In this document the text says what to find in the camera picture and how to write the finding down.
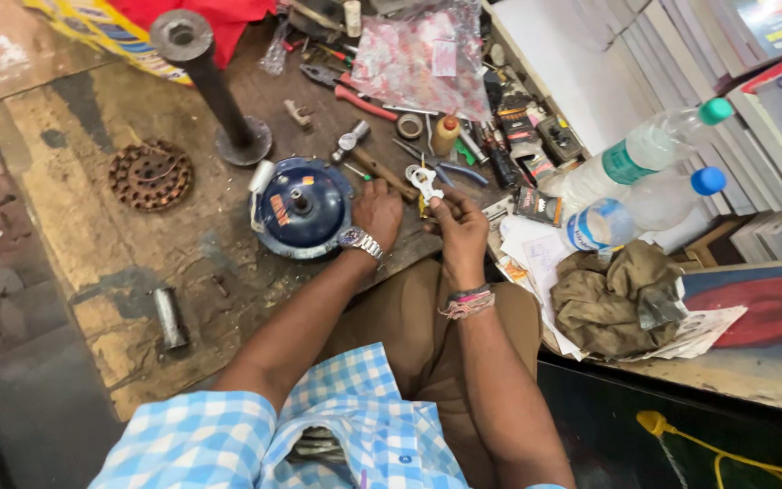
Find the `stone floor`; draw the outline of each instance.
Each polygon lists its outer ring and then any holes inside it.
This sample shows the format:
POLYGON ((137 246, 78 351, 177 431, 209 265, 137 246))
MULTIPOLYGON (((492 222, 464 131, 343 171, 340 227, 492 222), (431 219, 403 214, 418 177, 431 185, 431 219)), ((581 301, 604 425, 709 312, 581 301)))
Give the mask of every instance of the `stone floor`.
POLYGON ((8 479, 20 489, 85 487, 123 428, 0 162, 0 454, 8 479))

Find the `man's right arm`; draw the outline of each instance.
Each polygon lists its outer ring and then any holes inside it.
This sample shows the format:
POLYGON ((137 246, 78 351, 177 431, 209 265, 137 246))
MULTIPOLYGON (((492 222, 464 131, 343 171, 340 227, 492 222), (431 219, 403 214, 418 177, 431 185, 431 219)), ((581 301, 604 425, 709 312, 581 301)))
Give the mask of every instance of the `man's right arm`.
MULTIPOLYGON (((462 192, 443 186, 452 209, 431 199, 443 239, 443 274, 452 292, 485 283, 487 220, 462 192)), ((472 420, 491 452, 504 487, 558 484, 574 489, 566 452, 535 379, 505 335, 493 306, 458 320, 472 420)))

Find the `wrist thread bracelet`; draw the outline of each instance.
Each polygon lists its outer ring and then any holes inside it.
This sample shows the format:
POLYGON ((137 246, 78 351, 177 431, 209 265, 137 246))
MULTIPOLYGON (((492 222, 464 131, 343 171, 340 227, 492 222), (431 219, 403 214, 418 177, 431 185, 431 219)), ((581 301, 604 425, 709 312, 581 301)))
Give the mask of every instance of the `wrist thread bracelet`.
POLYGON ((449 295, 446 310, 439 312, 450 319, 462 319, 493 306, 495 299, 496 294, 490 292, 489 284, 485 284, 478 289, 449 295))

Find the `plastic water bottle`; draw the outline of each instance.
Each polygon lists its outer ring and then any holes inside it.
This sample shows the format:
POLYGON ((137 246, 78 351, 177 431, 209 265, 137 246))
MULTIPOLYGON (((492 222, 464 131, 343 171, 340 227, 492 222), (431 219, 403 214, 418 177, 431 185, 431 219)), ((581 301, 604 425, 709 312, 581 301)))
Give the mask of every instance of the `plastic water bottle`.
POLYGON ((566 222, 565 235, 576 250, 625 245, 649 230, 679 225, 701 196, 724 187, 725 175, 712 167, 689 177, 661 173, 643 178, 624 198, 601 198, 573 214, 566 222))
POLYGON ((699 108, 665 110, 630 131, 623 141, 578 168, 559 173, 539 189, 563 197, 563 205, 575 211, 599 198, 621 198, 639 178, 693 156, 696 144, 706 141, 709 126, 732 114, 732 106, 722 98, 699 108))

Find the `bottle label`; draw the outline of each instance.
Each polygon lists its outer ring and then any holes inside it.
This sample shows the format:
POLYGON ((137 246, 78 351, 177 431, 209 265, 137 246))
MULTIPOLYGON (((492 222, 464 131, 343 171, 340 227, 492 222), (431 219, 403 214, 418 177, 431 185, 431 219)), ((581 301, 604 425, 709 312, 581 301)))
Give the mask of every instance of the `bottle label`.
POLYGON ((621 185, 632 185, 639 178, 656 173, 654 170, 641 168, 629 158, 625 139, 602 153, 602 168, 612 180, 621 185))
POLYGON ((566 226, 566 233, 569 235, 569 241, 572 245, 582 251, 601 250, 607 248, 608 244, 600 243, 593 239, 590 227, 587 225, 587 207, 581 212, 576 212, 569 218, 566 226))

